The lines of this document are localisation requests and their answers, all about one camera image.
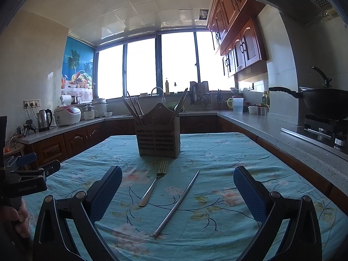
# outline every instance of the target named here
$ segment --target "electric kettle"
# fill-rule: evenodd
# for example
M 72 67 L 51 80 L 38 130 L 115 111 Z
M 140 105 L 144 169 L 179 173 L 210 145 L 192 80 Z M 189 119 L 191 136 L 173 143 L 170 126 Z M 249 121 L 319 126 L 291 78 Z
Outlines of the electric kettle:
M 38 128 L 39 131 L 48 131 L 52 124 L 52 111 L 50 109 L 40 110 L 37 114 L 38 117 Z

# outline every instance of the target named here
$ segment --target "human hand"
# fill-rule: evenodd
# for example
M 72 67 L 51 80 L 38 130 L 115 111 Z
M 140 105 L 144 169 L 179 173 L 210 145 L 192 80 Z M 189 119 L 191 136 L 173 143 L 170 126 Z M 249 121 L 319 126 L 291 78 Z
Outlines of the human hand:
M 29 213 L 24 199 L 22 198 L 22 204 L 18 211 L 12 207 L 0 205 L 0 220 L 2 221 L 19 221 L 15 226 L 15 230 L 23 238 L 30 236 L 29 228 Z

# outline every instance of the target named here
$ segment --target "white rice cooker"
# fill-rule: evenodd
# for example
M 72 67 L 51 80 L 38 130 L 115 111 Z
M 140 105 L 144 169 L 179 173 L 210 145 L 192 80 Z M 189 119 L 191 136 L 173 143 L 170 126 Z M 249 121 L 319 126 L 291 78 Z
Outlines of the white rice cooker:
M 81 111 L 74 106 L 61 106 L 54 110 L 54 120 L 59 126 L 77 124 L 80 119 Z
M 97 117 L 104 117 L 104 113 L 107 112 L 107 101 L 104 98 L 93 99 L 92 106 L 94 106 Z

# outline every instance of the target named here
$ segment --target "screw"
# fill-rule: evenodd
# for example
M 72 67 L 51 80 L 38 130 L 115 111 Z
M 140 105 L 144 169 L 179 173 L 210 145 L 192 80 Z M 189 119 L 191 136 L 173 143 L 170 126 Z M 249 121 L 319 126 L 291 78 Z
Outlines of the screw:
M 76 198 L 81 199 L 83 197 L 85 197 L 86 193 L 84 191 L 79 191 L 78 193 L 76 193 Z
M 274 198 L 279 198 L 281 196 L 281 194 L 278 191 L 272 191 L 271 196 Z
M 46 196 L 45 202 L 51 202 L 52 199 L 53 199 L 53 196 L 52 196 L 52 195 Z
M 308 195 L 304 195 L 303 196 L 303 200 L 306 201 L 306 202 L 311 202 L 312 201 L 312 199 Z

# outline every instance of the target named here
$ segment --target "black frying pan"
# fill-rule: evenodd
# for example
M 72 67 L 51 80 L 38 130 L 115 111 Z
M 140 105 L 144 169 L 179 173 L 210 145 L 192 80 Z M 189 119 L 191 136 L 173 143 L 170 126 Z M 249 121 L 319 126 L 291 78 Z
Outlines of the black frying pan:
M 317 67 L 310 67 L 321 74 L 325 80 L 325 88 L 306 89 L 301 92 L 285 87 L 270 87 L 269 91 L 286 92 L 297 99 L 303 99 L 309 110 L 317 117 L 342 120 L 348 117 L 348 91 L 331 89 L 327 76 Z

